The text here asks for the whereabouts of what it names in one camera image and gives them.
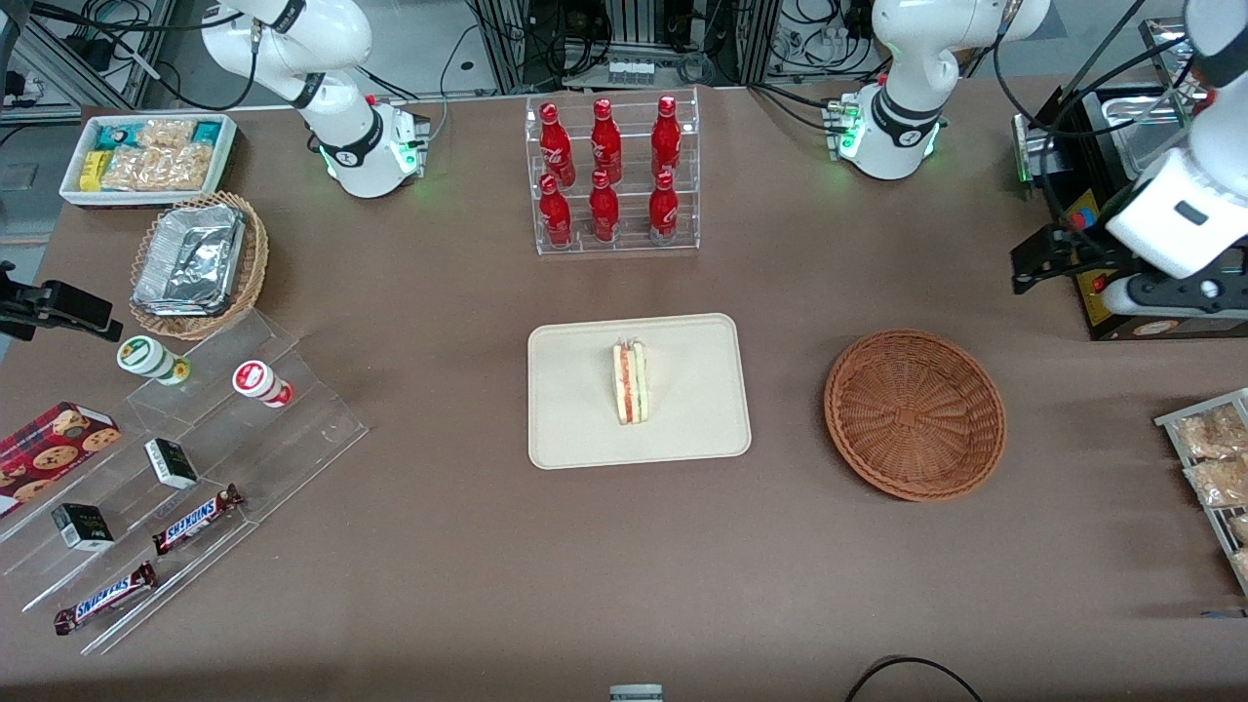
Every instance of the cookie box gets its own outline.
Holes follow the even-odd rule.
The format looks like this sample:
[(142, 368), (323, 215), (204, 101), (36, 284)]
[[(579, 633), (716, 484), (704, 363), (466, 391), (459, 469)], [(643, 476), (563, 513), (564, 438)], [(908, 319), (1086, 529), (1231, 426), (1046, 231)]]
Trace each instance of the cookie box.
[(107, 415), (61, 402), (0, 440), (0, 517), (120, 437)]

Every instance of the brown table surface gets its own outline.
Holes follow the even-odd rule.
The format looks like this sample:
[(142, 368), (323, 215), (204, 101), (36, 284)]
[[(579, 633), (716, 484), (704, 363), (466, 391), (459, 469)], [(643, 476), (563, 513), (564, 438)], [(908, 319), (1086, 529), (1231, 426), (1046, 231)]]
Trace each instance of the brown table surface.
[[(1020, 84), (1032, 104), (1053, 85)], [(1045, 212), (991, 81), (958, 87), (901, 182), (829, 162), (745, 90), (699, 95), (703, 249), (628, 261), (534, 254), (523, 100), (454, 104), (428, 177), (377, 201), (326, 176), (296, 112), (237, 112), (226, 185), (272, 241), (260, 306), (373, 431), (106, 656), (6, 597), (0, 697), (593, 701), (653, 681), (673, 702), (826, 701), (911, 653), (988, 700), (1243, 700), (1248, 622), (1197, 616), (1242, 600), (1152, 417), (1248, 385), (1244, 344), (1093, 344), (1067, 284), (1011, 294), (1008, 251)], [(40, 280), (137, 330), (151, 217), (66, 206)], [(748, 453), (529, 463), (534, 327), (695, 312), (736, 320)], [(837, 353), (900, 326), (960, 344), (1005, 398), (1005, 457), (962, 500), (875, 491), (824, 427)], [(14, 344), (0, 431), (120, 402), (139, 380), (114, 349)], [(860, 700), (904, 695), (960, 698), (892, 668)]]

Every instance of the floor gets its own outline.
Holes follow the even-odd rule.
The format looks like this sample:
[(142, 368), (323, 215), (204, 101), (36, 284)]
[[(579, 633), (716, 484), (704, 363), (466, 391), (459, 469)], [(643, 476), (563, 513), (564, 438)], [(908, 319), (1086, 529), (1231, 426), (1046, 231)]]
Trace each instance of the floor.
[[(461, 0), (358, 1), (373, 26), (374, 49), (364, 65), (378, 76), (422, 97), (437, 96), (441, 91), (453, 96), (485, 95), (497, 87), (487, 65), (482, 37), (477, 31), (463, 34), (474, 26), (474, 21)], [(807, 12), (811, 11), (811, 2), (804, 0), (802, 7)], [(182, 2), (172, 22), (193, 22), (210, 4), (211, 0)], [(1118, 12), (1128, 5), (1129, 0), (1055, 0), (1045, 22), (1031, 37), (1002, 49), (1002, 72), (1013, 76), (1076, 71), (1113, 25)], [(1178, 15), (1182, 5), (1183, 0), (1149, 0), (1138, 16)], [(1132, 21), (1109, 45), (1092, 70), (1093, 75), (1141, 50), (1141, 39), (1134, 30), (1137, 24)], [(452, 54), (461, 36), (463, 42)], [(203, 42), (193, 32), (170, 35), (161, 59), (176, 66), (178, 90), (201, 102), (228, 102), (245, 85), (242, 76), (222, 71), (208, 57)], [(985, 65), (978, 75), (987, 76), (990, 71), (991, 65)], [(1141, 75), (1147, 74), (1148, 70), (1144, 70)], [(358, 77), (364, 90), (387, 92), (363, 76)], [(256, 86), (243, 101), (247, 106), (277, 104), (281, 100), (262, 86)], [(150, 90), (145, 100), (145, 106), (151, 109), (180, 105), (158, 86)], [(25, 181), (16, 179), (21, 187), (16, 190), (5, 190), (12, 185), (0, 182), (0, 260), (17, 264), (15, 280), (30, 281), (36, 276), (44, 250), (40, 241), (50, 235), (60, 211), (56, 192), (76, 134), (77, 130), (69, 126), (30, 127), (0, 149), (0, 175), (29, 172), (25, 166), (37, 164), (29, 186), (24, 185), (29, 176)], [(0, 337), (0, 358), (6, 349), (7, 339)]]

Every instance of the snack packages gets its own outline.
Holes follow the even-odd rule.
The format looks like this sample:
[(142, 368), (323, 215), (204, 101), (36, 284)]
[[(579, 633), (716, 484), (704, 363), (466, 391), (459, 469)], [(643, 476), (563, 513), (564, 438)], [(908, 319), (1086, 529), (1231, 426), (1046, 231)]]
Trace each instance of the snack packages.
[(1248, 451), (1248, 427), (1233, 405), (1221, 405), (1174, 422), (1174, 432), (1193, 458), (1228, 458)]
[(1248, 466), (1244, 456), (1203, 461), (1183, 471), (1197, 498), (1207, 507), (1248, 505)]

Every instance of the aluminum foil container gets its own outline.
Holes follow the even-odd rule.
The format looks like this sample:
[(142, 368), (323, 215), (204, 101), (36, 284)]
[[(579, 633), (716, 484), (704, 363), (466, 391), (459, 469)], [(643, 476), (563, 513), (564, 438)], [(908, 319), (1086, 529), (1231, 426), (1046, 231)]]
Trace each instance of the aluminum foil container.
[(246, 229), (247, 216), (228, 205), (161, 215), (131, 301), (156, 316), (223, 314)]

